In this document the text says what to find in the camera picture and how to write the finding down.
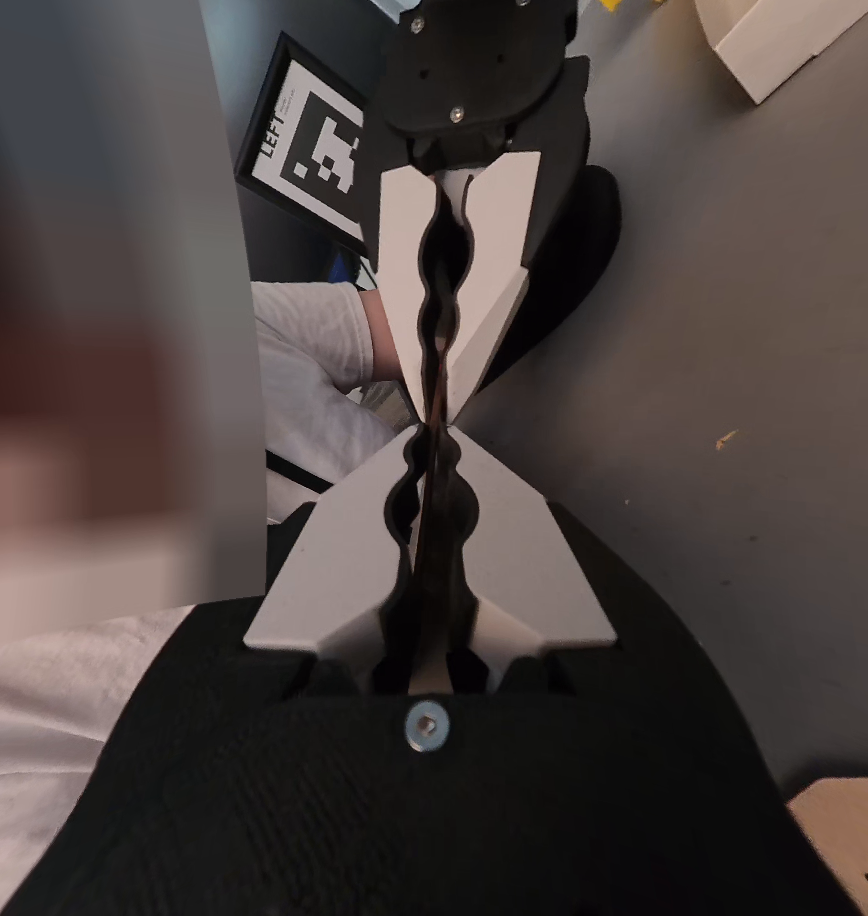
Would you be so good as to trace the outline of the black framed marker sign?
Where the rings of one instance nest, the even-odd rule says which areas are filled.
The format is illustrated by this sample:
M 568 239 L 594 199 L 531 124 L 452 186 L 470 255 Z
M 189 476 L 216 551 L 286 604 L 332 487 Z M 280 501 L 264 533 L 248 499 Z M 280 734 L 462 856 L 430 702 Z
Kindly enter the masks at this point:
M 365 105 L 281 32 L 234 165 L 240 186 L 362 258 L 355 162 Z

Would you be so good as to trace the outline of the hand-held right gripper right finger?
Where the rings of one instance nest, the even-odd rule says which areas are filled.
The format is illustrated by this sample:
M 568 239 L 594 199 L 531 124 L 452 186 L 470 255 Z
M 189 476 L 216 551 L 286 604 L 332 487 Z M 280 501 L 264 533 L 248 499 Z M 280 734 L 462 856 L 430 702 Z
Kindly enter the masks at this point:
M 615 630 L 540 492 L 455 427 L 440 458 L 449 650 L 611 647 Z

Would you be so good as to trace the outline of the laser-cut wooden parts sheet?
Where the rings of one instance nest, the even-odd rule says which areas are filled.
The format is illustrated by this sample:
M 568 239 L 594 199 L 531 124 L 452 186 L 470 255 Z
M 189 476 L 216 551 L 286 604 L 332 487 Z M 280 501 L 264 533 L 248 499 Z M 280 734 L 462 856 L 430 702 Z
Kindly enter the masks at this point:
M 409 693 L 444 690 L 450 685 L 442 660 L 445 626 L 445 611 L 442 609 L 443 556 L 440 545 L 442 537 L 442 511 L 436 499 L 442 495 L 440 484 L 440 440 L 446 413 L 446 355 L 455 332 L 455 318 L 443 312 L 438 319 L 433 335 L 433 353 L 437 356 L 436 374 L 433 378 L 432 398 L 428 411 L 430 450 L 425 476 L 424 499 L 419 524 L 415 574 L 419 593 L 419 639 L 417 659 L 409 683 Z

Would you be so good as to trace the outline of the person's left forearm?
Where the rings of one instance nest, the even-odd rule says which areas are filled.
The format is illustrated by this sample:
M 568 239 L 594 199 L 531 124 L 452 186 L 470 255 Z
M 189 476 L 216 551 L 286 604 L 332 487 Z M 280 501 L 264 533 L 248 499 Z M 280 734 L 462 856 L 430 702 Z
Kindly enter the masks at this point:
M 372 341 L 372 381 L 397 381 L 402 376 L 401 365 L 380 291 L 360 291 L 359 296 Z

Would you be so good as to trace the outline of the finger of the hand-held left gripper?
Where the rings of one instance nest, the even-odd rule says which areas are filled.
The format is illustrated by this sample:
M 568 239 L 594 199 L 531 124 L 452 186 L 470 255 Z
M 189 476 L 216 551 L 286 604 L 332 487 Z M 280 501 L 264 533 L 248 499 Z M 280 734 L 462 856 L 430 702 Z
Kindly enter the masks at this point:
M 440 369 L 437 292 L 442 193 L 414 166 L 381 176 L 376 279 L 405 387 L 418 417 L 432 423 Z
M 445 269 L 436 274 L 436 421 L 454 422 L 484 381 L 527 291 L 523 253 L 540 160 L 536 151 L 508 152 L 486 167 L 434 173 L 469 246 L 456 291 Z

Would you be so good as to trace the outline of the blue object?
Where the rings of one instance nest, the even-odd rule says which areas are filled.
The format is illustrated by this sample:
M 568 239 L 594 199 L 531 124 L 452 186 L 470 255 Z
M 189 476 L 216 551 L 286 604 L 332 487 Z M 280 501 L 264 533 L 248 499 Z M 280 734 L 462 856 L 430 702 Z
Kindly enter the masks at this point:
M 334 246 L 325 281 L 350 283 L 360 291 L 371 291 L 377 288 L 375 275 L 368 259 L 343 246 Z

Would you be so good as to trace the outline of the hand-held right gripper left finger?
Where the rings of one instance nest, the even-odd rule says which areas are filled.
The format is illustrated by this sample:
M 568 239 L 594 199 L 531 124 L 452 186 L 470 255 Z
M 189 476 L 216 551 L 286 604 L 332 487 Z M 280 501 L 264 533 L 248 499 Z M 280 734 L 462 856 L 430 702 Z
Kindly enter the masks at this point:
M 404 429 L 319 497 L 245 633 L 246 647 L 308 652 L 349 670 L 371 670 L 382 659 L 381 611 L 404 556 L 414 558 L 420 501 L 409 446 L 422 429 Z

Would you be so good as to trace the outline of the white cardboard tray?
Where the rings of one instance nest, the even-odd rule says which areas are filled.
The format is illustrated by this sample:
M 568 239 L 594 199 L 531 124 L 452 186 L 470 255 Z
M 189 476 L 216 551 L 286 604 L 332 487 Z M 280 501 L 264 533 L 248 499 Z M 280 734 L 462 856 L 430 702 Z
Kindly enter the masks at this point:
M 868 1 L 696 1 L 709 45 L 755 104 L 868 13 Z

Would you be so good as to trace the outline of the perforated wooden plate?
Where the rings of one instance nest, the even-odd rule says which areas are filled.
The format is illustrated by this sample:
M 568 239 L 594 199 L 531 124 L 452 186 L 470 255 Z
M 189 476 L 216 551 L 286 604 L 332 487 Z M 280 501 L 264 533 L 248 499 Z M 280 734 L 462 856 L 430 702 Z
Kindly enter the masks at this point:
M 788 807 L 848 896 L 868 915 L 868 777 L 816 780 Z

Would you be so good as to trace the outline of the black ribbed wrist rest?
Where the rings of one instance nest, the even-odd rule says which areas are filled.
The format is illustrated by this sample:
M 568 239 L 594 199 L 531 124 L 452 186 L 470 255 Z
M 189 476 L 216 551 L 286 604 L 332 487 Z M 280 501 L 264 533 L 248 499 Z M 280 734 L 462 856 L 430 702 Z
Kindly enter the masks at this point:
M 528 273 L 528 287 L 478 389 L 484 390 L 560 327 L 609 266 L 622 228 L 616 178 L 588 164 L 576 178 Z

